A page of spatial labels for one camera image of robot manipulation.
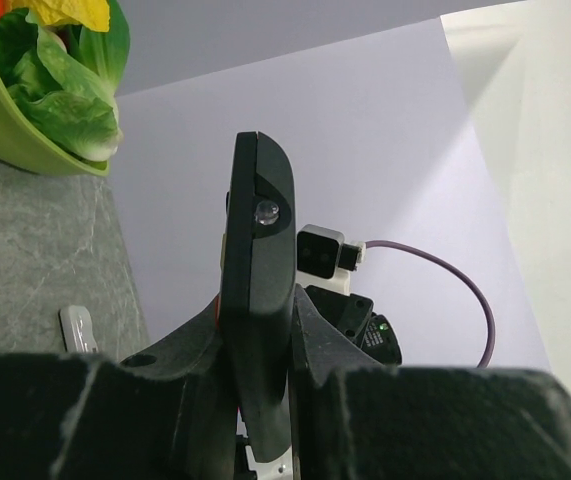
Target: cable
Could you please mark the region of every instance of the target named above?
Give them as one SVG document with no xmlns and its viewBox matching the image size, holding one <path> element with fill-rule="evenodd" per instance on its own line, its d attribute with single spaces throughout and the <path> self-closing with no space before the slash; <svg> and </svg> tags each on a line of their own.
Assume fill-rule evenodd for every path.
<svg viewBox="0 0 571 480">
<path fill-rule="evenodd" d="M 402 243 L 392 242 L 389 240 L 370 240 L 365 243 L 367 249 L 384 247 L 392 248 L 394 250 L 401 250 L 403 252 L 411 253 L 417 257 L 424 258 L 432 263 L 435 263 L 439 267 L 444 268 L 450 273 L 456 275 L 469 289 L 476 295 L 476 298 L 483 308 L 485 313 L 485 320 L 487 321 L 487 342 L 485 343 L 485 351 L 481 357 L 480 362 L 478 362 L 479 368 L 485 368 L 489 365 L 489 361 L 492 359 L 492 354 L 494 353 L 494 345 L 496 343 L 496 324 L 494 322 L 494 314 L 492 313 L 492 308 L 489 306 L 489 302 L 481 292 L 480 288 L 463 272 L 453 265 L 450 265 L 445 260 L 442 260 L 431 253 L 424 252 L 418 248 L 410 247 L 408 245 L 403 245 Z"/>
</svg>

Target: white device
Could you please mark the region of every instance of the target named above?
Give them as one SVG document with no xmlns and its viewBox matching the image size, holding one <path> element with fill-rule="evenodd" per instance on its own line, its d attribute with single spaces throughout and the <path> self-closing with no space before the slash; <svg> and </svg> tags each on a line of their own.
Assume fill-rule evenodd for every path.
<svg viewBox="0 0 571 480">
<path fill-rule="evenodd" d="M 87 308 L 70 305 L 58 313 L 63 340 L 68 352 L 97 353 L 98 345 L 92 333 L 92 317 Z"/>
</svg>

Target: yellow vegetable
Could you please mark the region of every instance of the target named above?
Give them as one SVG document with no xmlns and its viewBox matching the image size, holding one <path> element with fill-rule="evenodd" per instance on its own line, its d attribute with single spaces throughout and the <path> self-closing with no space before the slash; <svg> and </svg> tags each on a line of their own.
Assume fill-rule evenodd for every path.
<svg viewBox="0 0 571 480">
<path fill-rule="evenodd" d="M 7 0 L 7 10 L 29 8 L 43 26 L 78 25 L 109 31 L 107 0 Z"/>
</svg>

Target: gray marble tabletop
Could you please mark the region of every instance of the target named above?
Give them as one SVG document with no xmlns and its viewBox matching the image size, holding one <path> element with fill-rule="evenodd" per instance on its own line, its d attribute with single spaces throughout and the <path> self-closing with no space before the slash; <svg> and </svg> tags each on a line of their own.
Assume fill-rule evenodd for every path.
<svg viewBox="0 0 571 480">
<path fill-rule="evenodd" d="M 66 305 L 87 307 L 111 358 L 149 344 L 109 184 L 0 163 L 0 352 L 64 351 Z"/>
</svg>

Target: white backdrop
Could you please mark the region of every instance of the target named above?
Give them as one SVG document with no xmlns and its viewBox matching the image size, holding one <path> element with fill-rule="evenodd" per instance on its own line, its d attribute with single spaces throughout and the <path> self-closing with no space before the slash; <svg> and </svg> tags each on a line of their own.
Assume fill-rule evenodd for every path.
<svg viewBox="0 0 571 480">
<path fill-rule="evenodd" d="M 459 266 L 497 317 L 494 365 L 548 368 L 494 187 L 438 20 L 121 99 L 112 185 L 152 339 L 219 281 L 236 133 L 261 130 L 294 169 L 299 227 L 386 238 Z M 391 320 L 406 364 L 472 365 L 473 295 L 421 259 L 372 251 L 353 290 Z"/>
</svg>

